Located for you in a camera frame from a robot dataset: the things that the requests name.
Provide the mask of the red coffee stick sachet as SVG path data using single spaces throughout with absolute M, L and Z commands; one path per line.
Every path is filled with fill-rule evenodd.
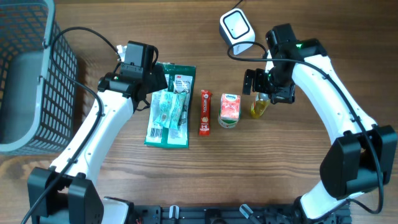
M 201 91 L 200 136 L 208 136 L 210 134 L 211 96 L 212 93 L 209 90 Z

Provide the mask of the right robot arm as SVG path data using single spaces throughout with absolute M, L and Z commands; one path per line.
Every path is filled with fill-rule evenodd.
M 392 126 L 380 126 L 355 102 L 317 39 L 298 40 L 290 24 L 266 34 L 265 69 L 247 70 L 243 93 L 266 95 L 271 103 L 295 100 L 300 88 L 328 132 L 331 146 L 320 165 L 320 181 L 298 198 L 295 222 L 314 223 L 354 203 L 365 193 L 383 193 L 397 147 Z

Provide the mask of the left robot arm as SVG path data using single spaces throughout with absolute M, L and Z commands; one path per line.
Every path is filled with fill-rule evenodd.
M 167 82 L 159 51 L 153 45 L 130 41 L 118 63 L 98 82 L 95 102 L 65 150 L 48 169 L 35 168 L 28 178 L 32 223 L 129 223 L 132 202 L 101 198 L 96 182 L 102 163 L 118 132 L 146 101 Z

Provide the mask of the teal snack packet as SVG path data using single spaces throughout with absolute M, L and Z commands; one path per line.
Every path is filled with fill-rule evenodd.
M 173 93 L 162 91 L 159 100 L 159 115 L 155 123 L 163 128 L 178 129 L 178 122 L 182 115 L 187 93 Z

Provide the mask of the green lidded cup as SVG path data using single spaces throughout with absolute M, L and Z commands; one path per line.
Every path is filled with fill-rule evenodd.
M 236 127 L 236 125 L 239 122 L 239 118 L 238 118 L 238 120 L 222 119 L 221 118 L 221 111 L 219 111 L 219 113 L 218 113 L 218 122 L 223 128 L 231 129 L 231 128 L 235 128 Z

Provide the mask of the red tissue pack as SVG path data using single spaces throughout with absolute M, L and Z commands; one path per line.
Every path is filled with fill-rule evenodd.
M 238 121 L 241 114 L 241 96 L 223 93 L 221 96 L 220 118 Z

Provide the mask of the green sponge package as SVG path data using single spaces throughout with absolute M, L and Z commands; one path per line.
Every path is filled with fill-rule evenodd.
M 189 115 L 195 84 L 196 67 L 189 65 L 175 65 L 159 63 L 164 68 L 168 88 L 152 93 L 147 134 L 144 144 L 162 148 L 187 148 L 189 146 Z M 162 91 L 173 93 L 186 92 L 182 115 L 178 122 L 178 129 L 163 128 L 154 121 L 159 115 L 159 100 Z

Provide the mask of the yellow dish soap bottle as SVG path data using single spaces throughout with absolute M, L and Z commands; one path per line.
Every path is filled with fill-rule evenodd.
M 265 93 L 258 93 L 254 102 L 251 105 L 251 116 L 253 118 L 260 118 L 270 104 L 270 99 Z

